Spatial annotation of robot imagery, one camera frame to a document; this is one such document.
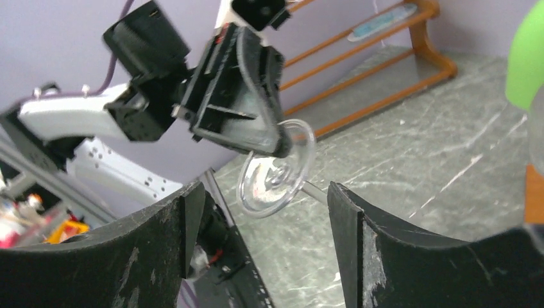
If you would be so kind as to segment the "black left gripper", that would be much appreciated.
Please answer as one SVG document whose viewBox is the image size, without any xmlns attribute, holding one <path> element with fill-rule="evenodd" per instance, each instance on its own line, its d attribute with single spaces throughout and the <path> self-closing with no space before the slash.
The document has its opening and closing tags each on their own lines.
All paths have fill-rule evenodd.
<svg viewBox="0 0 544 308">
<path fill-rule="evenodd" d="M 279 95 L 284 57 L 247 27 L 226 23 L 207 42 L 172 117 L 194 139 L 284 158 L 292 148 Z"/>
</svg>

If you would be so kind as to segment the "clear wine glass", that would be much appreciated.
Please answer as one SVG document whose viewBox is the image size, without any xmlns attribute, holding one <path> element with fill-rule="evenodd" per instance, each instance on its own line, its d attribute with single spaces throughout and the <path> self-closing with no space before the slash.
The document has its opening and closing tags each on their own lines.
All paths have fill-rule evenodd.
<svg viewBox="0 0 544 308">
<path fill-rule="evenodd" d="M 528 138 L 531 163 L 543 175 L 543 86 L 539 88 L 529 107 Z"/>
</svg>

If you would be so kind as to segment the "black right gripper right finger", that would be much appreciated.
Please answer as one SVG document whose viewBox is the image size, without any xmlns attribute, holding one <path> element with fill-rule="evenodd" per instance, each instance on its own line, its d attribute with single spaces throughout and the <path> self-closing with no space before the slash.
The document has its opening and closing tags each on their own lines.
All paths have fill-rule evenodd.
<svg viewBox="0 0 544 308">
<path fill-rule="evenodd" d="M 328 187 L 347 307 L 542 307 L 543 225 L 462 241 Z"/>
</svg>

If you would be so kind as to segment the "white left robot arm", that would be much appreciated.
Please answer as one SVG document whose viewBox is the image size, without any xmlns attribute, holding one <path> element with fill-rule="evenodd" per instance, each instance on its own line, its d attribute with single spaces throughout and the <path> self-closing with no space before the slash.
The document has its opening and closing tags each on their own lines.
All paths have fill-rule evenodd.
<svg viewBox="0 0 544 308">
<path fill-rule="evenodd" d="M 84 176 L 147 204 L 180 184 L 114 153 L 102 135 L 155 142 L 181 120 L 195 141 L 284 158 L 292 147 L 279 101 L 284 58 L 261 33 L 290 15 L 286 1 L 222 1 L 191 68 L 189 46 L 159 5 L 126 3 L 103 34 L 112 56 L 99 89 L 36 88 L 1 114 L 1 126 L 44 171 Z"/>
</svg>

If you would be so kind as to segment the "small clear glass cup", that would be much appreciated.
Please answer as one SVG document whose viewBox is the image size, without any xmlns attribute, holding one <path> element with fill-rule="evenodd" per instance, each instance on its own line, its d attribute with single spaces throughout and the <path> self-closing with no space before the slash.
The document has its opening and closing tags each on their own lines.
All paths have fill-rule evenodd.
<svg viewBox="0 0 544 308">
<path fill-rule="evenodd" d="M 316 137 L 301 119 L 280 123 L 292 148 L 285 158 L 265 157 L 251 152 L 238 179 L 237 204 L 247 216 L 262 219 L 284 209 L 300 192 L 327 204 L 327 194 L 308 181 L 316 158 Z"/>
</svg>

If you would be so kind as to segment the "green plastic wine glass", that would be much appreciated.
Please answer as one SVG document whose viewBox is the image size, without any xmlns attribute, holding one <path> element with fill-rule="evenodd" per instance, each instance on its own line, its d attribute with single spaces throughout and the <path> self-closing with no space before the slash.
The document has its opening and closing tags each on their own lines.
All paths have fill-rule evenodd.
<svg viewBox="0 0 544 308">
<path fill-rule="evenodd" d="M 528 111 L 543 86 L 543 1 L 537 1 L 520 23 L 507 57 L 505 95 Z"/>
</svg>

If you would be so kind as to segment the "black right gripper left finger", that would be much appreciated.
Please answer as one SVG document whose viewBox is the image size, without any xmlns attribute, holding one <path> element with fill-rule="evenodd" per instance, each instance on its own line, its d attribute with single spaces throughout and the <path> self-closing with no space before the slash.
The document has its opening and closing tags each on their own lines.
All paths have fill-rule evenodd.
<svg viewBox="0 0 544 308">
<path fill-rule="evenodd" d="M 1 250 L 1 306 L 174 307 L 205 196 L 193 182 L 63 243 Z"/>
</svg>

